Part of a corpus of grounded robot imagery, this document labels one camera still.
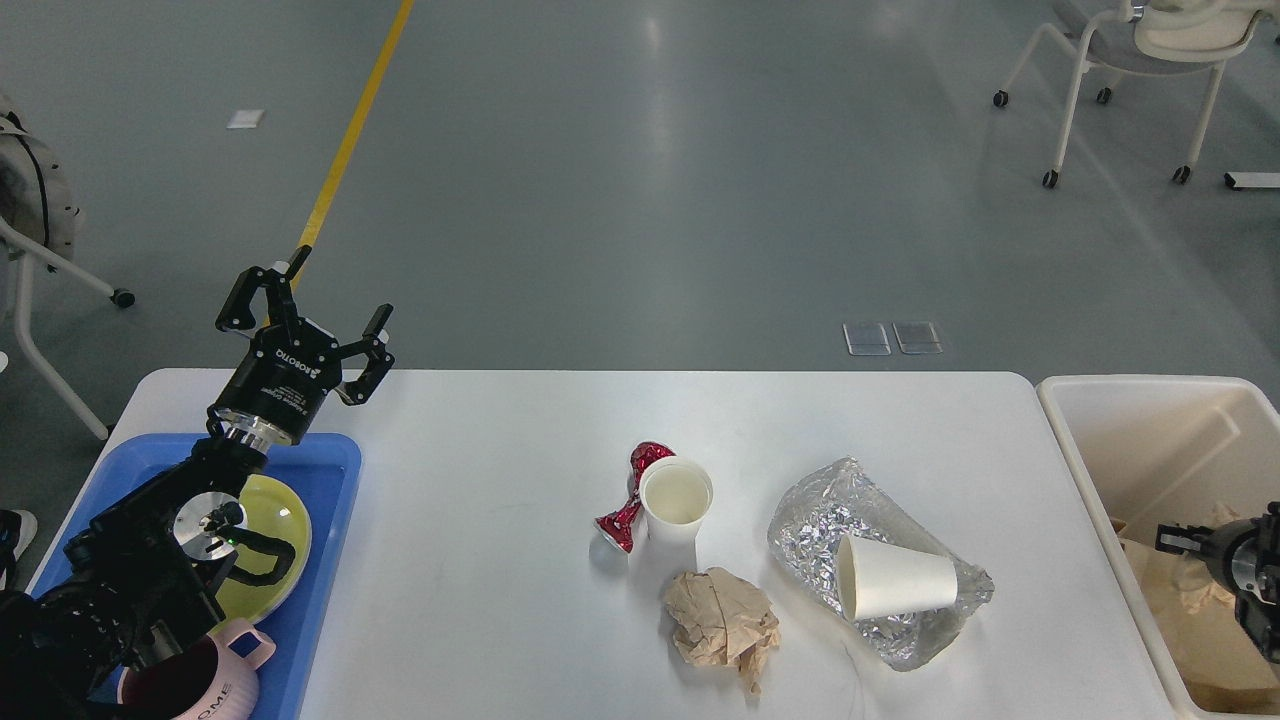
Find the blue tray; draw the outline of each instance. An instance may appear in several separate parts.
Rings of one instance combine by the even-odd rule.
[[[54,541],[61,547],[88,527],[90,519],[137,488],[156,473],[180,462],[191,454],[197,434],[147,434],[120,443],[88,482],[67,532]],[[320,639],[329,589],[338,571],[338,557],[347,537],[351,507],[360,483],[360,448],[347,436],[312,433],[301,445],[273,447],[268,475],[293,488],[311,516],[311,555],[293,593],[257,624],[276,643],[275,655],[257,671],[261,693],[251,720],[293,720],[302,710],[302,693],[311,673],[311,660]],[[70,575],[70,562],[60,551],[36,579],[32,594],[40,597]],[[104,683],[100,700],[115,696],[119,671]]]

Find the robot gripper in bin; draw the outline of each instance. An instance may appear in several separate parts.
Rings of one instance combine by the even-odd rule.
[[[1189,553],[1235,594],[1235,620],[1270,662],[1280,664],[1280,502],[1220,528],[1160,525],[1156,550]]]
[[[250,338],[250,348],[207,410],[209,437],[90,520],[64,552],[72,575],[38,598],[0,592],[0,719],[133,717],[128,708],[86,700],[115,667],[143,669],[180,655],[225,619],[216,593],[230,579],[271,584],[294,548],[244,527],[238,498],[266,465],[271,445],[297,445],[330,391],[361,405],[390,370],[379,306],[360,340],[342,345],[300,316],[291,281],[310,255],[253,266],[237,278],[215,325]],[[262,290],[268,320],[251,304]],[[365,356],[353,380],[342,361]],[[275,557],[251,574],[236,568],[237,547]]]

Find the yellow plate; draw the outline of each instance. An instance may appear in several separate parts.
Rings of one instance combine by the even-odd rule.
[[[244,524],[250,530],[280,538],[292,544],[297,552],[293,566],[284,579],[274,585],[253,587],[228,579],[219,588],[218,605],[223,607],[228,619],[244,618],[250,623],[257,623],[279,607],[302,578],[307,556],[311,555],[311,518],[302,500],[289,486],[266,475],[250,475],[239,501],[244,506]],[[237,551],[239,557],[236,560],[236,566],[250,573],[268,573],[275,564],[274,557],[247,547],[239,547]]]

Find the pink mug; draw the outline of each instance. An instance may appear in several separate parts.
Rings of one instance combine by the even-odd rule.
[[[230,646],[244,635],[253,635],[259,644],[241,657]],[[125,669],[116,701],[173,720],[246,720],[257,705],[256,670],[274,652],[266,633],[234,619],[182,655],[141,673]]]

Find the chair wheel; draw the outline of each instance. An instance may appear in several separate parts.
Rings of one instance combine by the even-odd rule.
[[[115,292],[111,293],[111,302],[116,307],[128,307],[129,305],[133,305],[133,293],[123,287],[118,287],[115,288]]]

